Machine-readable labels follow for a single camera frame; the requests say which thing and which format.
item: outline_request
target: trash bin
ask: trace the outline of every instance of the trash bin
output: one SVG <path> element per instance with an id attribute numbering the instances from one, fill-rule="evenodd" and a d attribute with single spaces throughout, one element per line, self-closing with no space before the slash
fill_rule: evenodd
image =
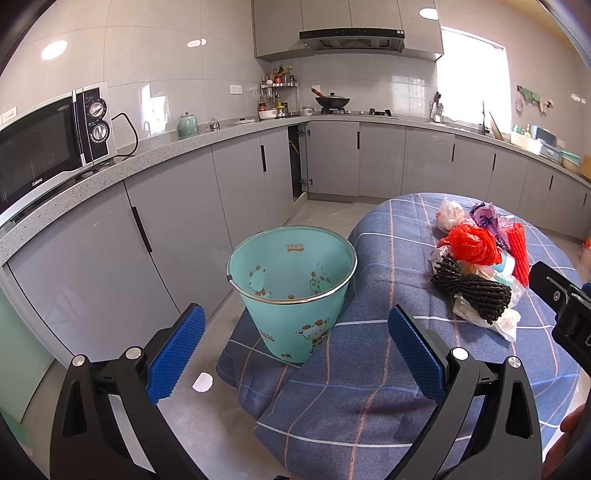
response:
<path id="1" fill-rule="evenodd" d="M 347 240 L 312 226 L 284 226 L 244 240 L 228 261 L 267 348 L 305 362 L 336 322 L 357 255 Z"/>

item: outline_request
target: microwave window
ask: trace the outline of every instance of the microwave window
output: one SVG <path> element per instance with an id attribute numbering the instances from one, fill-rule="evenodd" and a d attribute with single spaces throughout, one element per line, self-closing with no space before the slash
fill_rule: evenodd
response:
<path id="1" fill-rule="evenodd" d="M 70 159 L 69 111 L 56 112 L 0 143 L 0 201 Z"/>

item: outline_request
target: black rope bundle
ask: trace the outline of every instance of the black rope bundle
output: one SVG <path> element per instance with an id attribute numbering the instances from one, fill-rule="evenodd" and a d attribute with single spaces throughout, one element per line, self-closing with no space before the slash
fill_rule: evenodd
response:
<path id="1" fill-rule="evenodd" d="M 436 269 L 437 273 L 431 279 L 433 285 L 452 295 L 461 294 L 489 325 L 509 306 L 511 288 L 508 285 L 474 273 L 462 273 L 460 265 L 450 255 L 443 257 Z"/>

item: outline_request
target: upper cabinet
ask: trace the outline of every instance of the upper cabinet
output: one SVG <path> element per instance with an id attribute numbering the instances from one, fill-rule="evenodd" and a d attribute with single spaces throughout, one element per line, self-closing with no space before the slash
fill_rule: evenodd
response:
<path id="1" fill-rule="evenodd" d="M 435 1 L 398 0 L 398 7 L 404 30 L 404 55 L 437 60 L 443 55 L 439 20 L 430 20 L 419 15 L 423 8 L 435 8 Z"/>
<path id="2" fill-rule="evenodd" d="M 304 30 L 351 26 L 348 0 L 300 0 Z"/>
<path id="3" fill-rule="evenodd" d="M 304 25 L 297 0 L 253 0 L 252 11 L 257 57 L 279 60 L 311 55 L 300 40 Z"/>
<path id="4" fill-rule="evenodd" d="M 252 6 L 260 59 L 313 55 L 301 31 L 351 27 L 404 30 L 403 56 L 437 60 L 443 54 L 439 20 L 419 15 L 422 8 L 435 8 L 434 0 L 252 0 Z"/>
<path id="5" fill-rule="evenodd" d="M 398 2 L 392 0 L 349 0 L 351 25 L 356 28 L 402 29 Z"/>

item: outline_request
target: person's hand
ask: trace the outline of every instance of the person's hand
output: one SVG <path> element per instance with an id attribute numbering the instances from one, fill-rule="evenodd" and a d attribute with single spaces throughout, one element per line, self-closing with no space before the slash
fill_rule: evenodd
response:
<path id="1" fill-rule="evenodd" d="M 542 480 L 548 478 L 550 474 L 554 472 L 554 470 L 556 470 L 556 468 L 562 463 L 562 460 L 564 460 L 570 438 L 579 424 L 579 420 L 583 414 L 584 409 L 585 405 L 581 405 L 574 412 L 567 415 L 560 423 L 560 431 L 564 432 L 564 435 L 558 439 L 558 442 L 552 445 L 552 448 L 546 455 L 546 460 L 542 468 Z"/>

